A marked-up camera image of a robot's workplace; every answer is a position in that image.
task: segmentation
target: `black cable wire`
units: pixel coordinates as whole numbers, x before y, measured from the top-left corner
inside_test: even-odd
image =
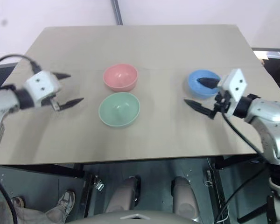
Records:
[[[21,57],[21,58],[25,58],[26,60],[28,60],[30,62],[30,65],[32,67],[34,74],[36,74],[42,70],[41,67],[34,60],[32,60],[30,57],[28,57],[26,55],[20,55],[20,54],[5,55],[0,58],[0,62],[9,57]]]
[[[8,206],[9,206],[9,209],[10,209],[11,214],[13,216],[14,224],[18,224],[17,214],[15,212],[14,205],[11,202],[10,197],[8,196],[7,192],[5,191],[5,189],[4,189],[4,187],[2,186],[1,183],[0,183],[0,191],[1,191],[2,195],[4,196],[6,202],[7,202]]]
[[[251,180],[253,180],[255,177],[257,177],[259,174],[261,174],[263,171],[265,171],[266,167],[264,167],[263,169],[261,169],[259,172],[257,172],[256,174],[254,174],[252,177],[250,177],[248,180],[246,180],[244,183],[242,183],[241,186],[239,186],[234,192],[233,194],[227,199],[227,201],[225,202],[224,206],[221,208],[220,212],[218,213],[217,217],[215,218],[214,224],[217,224],[218,219],[220,218],[220,216],[222,215],[223,211],[226,209],[229,201],[235,196],[236,193],[238,193],[248,182],[250,182]]]
[[[259,151],[257,149],[257,147],[255,145],[253,145],[252,142],[250,142],[241,132],[239,132],[239,130],[233,126],[233,124],[228,120],[228,118],[225,116],[225,111],[224,108],[221,108],[221,113],[222,116],[224,118],[224,120],[226,121],[226,123],[231,127],[231,129],[242,139],[244,140],[245,143],[248,144],[248,146],[250,146],[264,161],[268,162],[268,160],[263,156],[263,154],[261,153],[261,151]]]

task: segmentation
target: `sneaker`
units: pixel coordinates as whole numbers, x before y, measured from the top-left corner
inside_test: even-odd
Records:
[[[19,208],[24,208],[25,207],[25,202],[22,197],[13,197],[10,199],[14,207],[19,207]]]
[[[73,191],[67,190],[58,201],[57,206],[62,206],[65,214],[68,216],[72,211],[76,201],[76,195]]]

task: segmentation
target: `pink bowl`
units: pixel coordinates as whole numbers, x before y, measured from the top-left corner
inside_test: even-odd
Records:
[[[136,86],[138,72],[129,64],[116,64],[105,71],[103,79],[113,91],[128,92]]]

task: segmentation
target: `green bowl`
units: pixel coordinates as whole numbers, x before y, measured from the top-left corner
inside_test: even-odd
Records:
[[[139,112],[139,100],[128,92],[118,92],[108,96],[98,109],[99,118],[111,127],[125,127],[132,124]]]

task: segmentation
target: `tabletop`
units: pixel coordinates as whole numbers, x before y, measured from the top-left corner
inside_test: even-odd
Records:
[[[241,68],[246,94],[280,101],[280,89],[233,25],[49,27],[27,55],[44,70],[71,74],[61,80],[57,100],[84,100],[55,112],[51,107],[9,115],[0,146],[0,164],[122,161],[172,157],[249,154],[250,149],[217,114],[214,120],[187,106],[193,96],[188,75],[208,69],[224,78]],[[113,92],[104,71],[117,63],[139,72],[130,92],[141,103],[139,117],[125,128],[106,126],[98,107]],[[32,75],[24,60],[6,84],[21,87]],[[214,99],[200,100],[213,107]],[[242,119],[231,121],[261,149],[260,138]]]

